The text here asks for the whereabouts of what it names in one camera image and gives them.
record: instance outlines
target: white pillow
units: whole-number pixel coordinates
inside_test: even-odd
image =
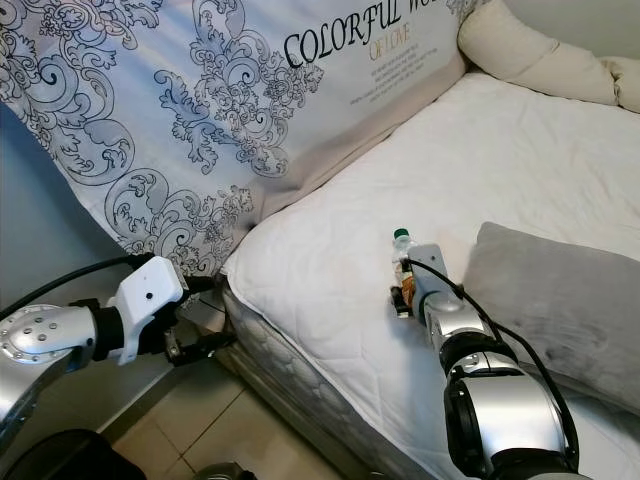
[[[613,77],[591,52],[526,26],[502,0],[469,15],[460,27],[458,45],[500,80],[548,95],[617,104]]]
[[[640,60],[606,57],[602,62],[616,82],[615,91],[620,106],[640,113]]]

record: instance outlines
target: mattress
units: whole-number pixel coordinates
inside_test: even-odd
[[[225,265],[228,282],[372,430],[427,474],[462,479],[437,356],[388,300],[393,230],[438,243],[454,280],[484,221],[640,260],[638,152],[636,114],[468,74],[252,230]],[[587,397],[569,404],[581,472],[640,478],[640,419]]]
[[[364,421],[290,342],[226,287],[225,304],[239,342],[216,357],[241,375],[345,480],[369,479],[370,472],[383,472],[385,479],[434,479]]]

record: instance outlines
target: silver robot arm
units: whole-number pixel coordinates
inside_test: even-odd
[[[188,363],[171,330],[174,310],[190,293],[211,286],[209,277],[185,280],[170,260],[153,257],[121,282],[106,308],[97,301],[91,308],[32,305],[0,320],[0,454],[31,415],[40,392],[91,360],[116,357],[124,365],[139,353],[170,350],[174,364]],[[229,343],[210,337],[215,342],[199,344],[187,356],[202,358],[213,349],[207,348]]]
[[[443,275],[436,245],[414,247],[411,260]],[[468,477],[577,480],[553,396],[518,365],[478,311],[434,274],[413,268],[413,311],[426,326],[447,376],[449,453]]]

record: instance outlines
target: bottle label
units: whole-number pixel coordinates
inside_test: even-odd
[[[413,304],[413,294],[416,290],[413,280],[413,272],[411,270],[402,272],[402,298],[407,306]]]

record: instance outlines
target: bedsheet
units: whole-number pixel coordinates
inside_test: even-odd
[[[388,301],[393,230],[440,244],[455,280],[484,221],[640,259],[639,134],[636,114],[469,74],[250,232],[225,264],[230,287],[393,445],[438,478],[463,478],[436,355]],[[640,420],[570,403],[584,474],[638,478]]]

